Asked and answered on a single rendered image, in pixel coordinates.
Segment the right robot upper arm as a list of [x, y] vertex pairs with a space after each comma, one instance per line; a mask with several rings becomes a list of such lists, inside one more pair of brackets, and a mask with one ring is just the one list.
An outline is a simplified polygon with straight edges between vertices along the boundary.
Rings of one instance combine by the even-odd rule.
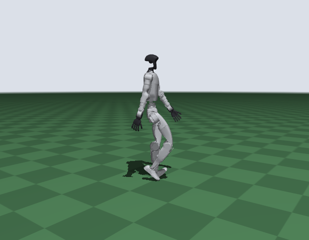
[[[152, 74], [145, 74], [145, 76], [144, 76], [144, 85], [143, 85], [143, 89], [142, 89], [142, 95], [144, 93], [148, 94], [148, 91], [150, 89], [150, 85], [151, 85], [152, 81], [153, 81], [153, 75]], [[149, 100], [149, 99], [150, 99], [150, 95], [148, 94], [148, 98], [146, 100]]]

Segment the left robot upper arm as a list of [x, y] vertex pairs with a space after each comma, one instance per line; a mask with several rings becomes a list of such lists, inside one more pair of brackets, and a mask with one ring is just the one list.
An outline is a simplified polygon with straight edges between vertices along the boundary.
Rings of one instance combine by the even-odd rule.
[[164, 92], [162, 90], [160, 90], [160, 84], [158, 87], [158, 97], [163, 97], [164, 96]]

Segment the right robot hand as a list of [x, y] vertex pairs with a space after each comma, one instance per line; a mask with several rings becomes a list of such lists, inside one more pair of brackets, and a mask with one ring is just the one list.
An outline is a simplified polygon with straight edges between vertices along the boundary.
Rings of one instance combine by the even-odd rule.
[[[141, 126], [141, 129], [143, 128], [142, 127], [142, 124], [141, 124], [141, 119], [142, 119], [142, 116], [143, 116], [143, 113], [141, 114], [141, 117], [138, 117], [136, 115], [136, 119], [133, 121], [133, 124], [131, 126], [131, 128], [135, 131], [139, 131], [139, 126]], [[134, 127], [133, 127], [134, 126]]]

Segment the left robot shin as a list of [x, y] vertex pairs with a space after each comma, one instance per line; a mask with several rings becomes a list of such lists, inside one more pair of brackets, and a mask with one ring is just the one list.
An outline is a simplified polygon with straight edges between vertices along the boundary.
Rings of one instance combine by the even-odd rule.
[[[151, 149], [150, 149], [150, 156], [151, 156], [151, 162], [152, 162], [152, 164], [153, 164], [154, 161], [156, 160], [156, 156], [157, 156], [157, 154], [159, 153], [159, 151], [160, 151], [160, 146], [159, 146], [158, 150], [151, 150]], [[154, 168], [155, 168], [155, 167], [154, 167]], [[159, 166], [157, 166], [157, 167], [155, 168], [155, 172], [157, 172], [156, 174], [158, 174], [158, 169], [159, 169]]]

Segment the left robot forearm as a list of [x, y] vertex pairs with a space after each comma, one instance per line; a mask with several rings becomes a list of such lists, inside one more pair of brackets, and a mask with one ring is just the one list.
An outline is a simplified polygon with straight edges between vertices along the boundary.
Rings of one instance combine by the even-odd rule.
[[163, 104], [165, 105], [165, 107], [171, 111], [173, 108], [170, 106], [170, 103], [168, 102], [168, 100], [166, 99], [166, 96], [163, 95], [162, 97], [159, 97], [160, 98], [160, 101], [163, 102]]

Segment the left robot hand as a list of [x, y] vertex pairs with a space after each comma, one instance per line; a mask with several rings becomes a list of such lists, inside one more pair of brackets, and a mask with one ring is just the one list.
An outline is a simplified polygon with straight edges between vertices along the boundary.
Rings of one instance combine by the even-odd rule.
[[[171, 106], [172, 107], [172, 106]], [[168, 110], [168, 109], [167, 109]], [[169, 110], [168, 110], [169, 111]], [[176, 110], [174, 110], [174, 108], [172, 107], [172, 110], [171, 111], [169, 111], [169, 112], [171, 112], [171, 116], [173, 117], [173, 119], [174, 119], [174, 121], [176, 122], [176, 120], [178, 121], [178, 119], [179, 119], [179, 115], [178, 115], [178, 113], [181, 115], [181, 113], [180, 112], [178, 112], [178, 111], [176, 111]], [[178, 117], [179, 116], [179, 117]], [[175, 118], [176, 118], [176, 120], [175, 120]], [[180, 117], [181, 118], [181, 117]], [[179, 119], [179, 121], [180, 121], [180, 119]]]

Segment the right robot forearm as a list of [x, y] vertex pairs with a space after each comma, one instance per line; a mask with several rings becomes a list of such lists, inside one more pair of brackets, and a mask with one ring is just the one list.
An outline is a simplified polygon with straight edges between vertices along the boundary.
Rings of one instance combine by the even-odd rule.
[[147, 104], [147, 98], [148, 98], [148, 94], [144, 93], [141, 98], [140, 98], [140, 104], [139, 104], [139, 108], [138, 108], [138, 112], [137, 112], [137, 117], [141, 117], [142, 113], [145, 111], [145, 106]]

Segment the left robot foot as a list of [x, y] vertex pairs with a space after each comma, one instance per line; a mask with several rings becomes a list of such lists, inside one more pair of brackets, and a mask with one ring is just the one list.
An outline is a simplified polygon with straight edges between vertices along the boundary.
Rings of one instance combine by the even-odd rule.
[[[158, 177], [160, 177], [160, 176], [162, 176], [166, 171], [167, 171], [167, 168], [164, 167], [164, 168], [158, 170], [158, 173], [157, 173], [157, 172], [156, 172], [156, 173], [157, 173]], [[151, 177], [152, 177], [152, 176], [151, 176]]]

